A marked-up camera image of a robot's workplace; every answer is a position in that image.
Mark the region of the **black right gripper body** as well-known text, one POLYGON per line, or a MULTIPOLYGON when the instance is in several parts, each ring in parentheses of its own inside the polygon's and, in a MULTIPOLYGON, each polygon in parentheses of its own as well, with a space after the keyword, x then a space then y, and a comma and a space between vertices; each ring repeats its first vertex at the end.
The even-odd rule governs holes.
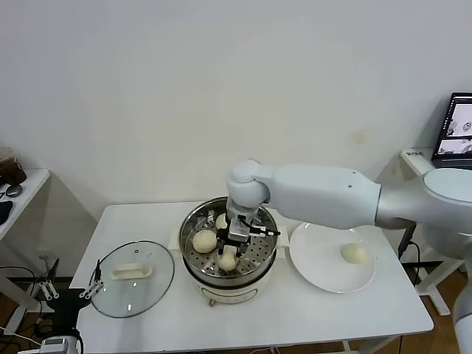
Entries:
POLYGON ((216 234, 217 239, 225 241, 225 246, 234 246, 238 248, 241 245, 247 246, 249 244, 249 239, 244 238, 243 240, 233 240, 230 238, 232 234, 229 232, 229 229, 219 229, 216 234))

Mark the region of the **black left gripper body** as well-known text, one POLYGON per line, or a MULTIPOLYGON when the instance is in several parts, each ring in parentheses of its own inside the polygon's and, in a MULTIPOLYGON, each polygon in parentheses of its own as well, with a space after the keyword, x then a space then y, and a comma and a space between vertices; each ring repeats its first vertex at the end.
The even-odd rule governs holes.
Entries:
POLYGON ((91 303, 86 298, 86 289, 63 289, 58 297, 51 299, 52 332, 54 334, 71 334, 77 328, 79 312, 91 303))

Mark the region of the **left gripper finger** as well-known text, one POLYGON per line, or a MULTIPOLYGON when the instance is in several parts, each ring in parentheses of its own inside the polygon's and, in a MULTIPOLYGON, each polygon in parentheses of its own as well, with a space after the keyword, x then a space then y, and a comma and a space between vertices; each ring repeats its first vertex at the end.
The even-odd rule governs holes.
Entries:
POLYGON ((103 287, 104 282, 102 281, 102 271, 100 267, 100 260, 97 261, 93 274, 91 276, 91 281, 86 290, 80 294, 80 298, 91 299, 95 296, 103 287))
POLYGON ((47 271, 46 276, 41 278, 38 283, 39 287, 44 295, 45 300, 58 299, 59 293, 57 292, 54 281, 57 273, 59 259, 56 259, 53 266, 47 271))

